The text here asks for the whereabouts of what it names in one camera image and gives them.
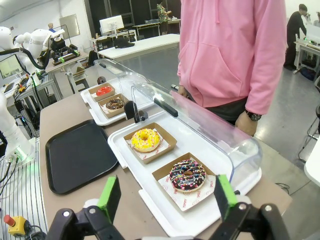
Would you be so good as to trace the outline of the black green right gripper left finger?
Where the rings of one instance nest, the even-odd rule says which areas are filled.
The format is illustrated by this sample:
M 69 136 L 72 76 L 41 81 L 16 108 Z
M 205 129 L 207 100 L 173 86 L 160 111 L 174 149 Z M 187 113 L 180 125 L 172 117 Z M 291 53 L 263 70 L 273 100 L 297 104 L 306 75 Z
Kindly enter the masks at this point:
M 114 219 L 121 198 L 117 176 L 107 179 L 96 205 L 74 212 L 61 208 L 55 214 L 46 238 L 48 240 L 83 240 L 94 236 L 97 240 L 123 240 L 114 226 Z

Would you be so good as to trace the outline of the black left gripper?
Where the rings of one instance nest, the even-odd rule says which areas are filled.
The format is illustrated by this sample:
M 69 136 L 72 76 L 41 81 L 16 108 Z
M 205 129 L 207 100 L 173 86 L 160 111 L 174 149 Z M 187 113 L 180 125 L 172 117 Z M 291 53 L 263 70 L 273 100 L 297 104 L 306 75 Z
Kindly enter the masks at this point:
M 51 38 L 51 57 L 54 60 L 59 60 L 61 63 L 66 61 L 66 56 L 73 53 L 76 57 L 80 56 L 77 50 L 72 50 L 70 47 L 66 46 L 65 40 L 61 37 Z

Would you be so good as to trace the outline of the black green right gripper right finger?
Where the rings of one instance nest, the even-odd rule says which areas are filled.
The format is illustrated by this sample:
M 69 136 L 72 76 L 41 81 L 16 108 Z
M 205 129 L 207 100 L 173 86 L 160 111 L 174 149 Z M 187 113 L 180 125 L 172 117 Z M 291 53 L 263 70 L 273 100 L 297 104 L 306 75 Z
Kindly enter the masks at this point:
M 254 207 L 247 196 L 233 190 L 226 175 L 216 176 L 214 196 L 221 224 L 211 240 L 236 240 L 240 233 L 249 233 L 254 240 L 290 239 L 278 207 L 273 203 Z

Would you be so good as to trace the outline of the person's left hand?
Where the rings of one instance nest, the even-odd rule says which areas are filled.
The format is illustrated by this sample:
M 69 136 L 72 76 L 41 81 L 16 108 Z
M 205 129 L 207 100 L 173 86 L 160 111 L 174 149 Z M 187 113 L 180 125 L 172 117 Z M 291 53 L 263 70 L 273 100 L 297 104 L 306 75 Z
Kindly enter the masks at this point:
M 235 126 L 249 136 L 254 136 L 257 131 L 258 121 L 253 121 L 244 111 L 235 122 Z

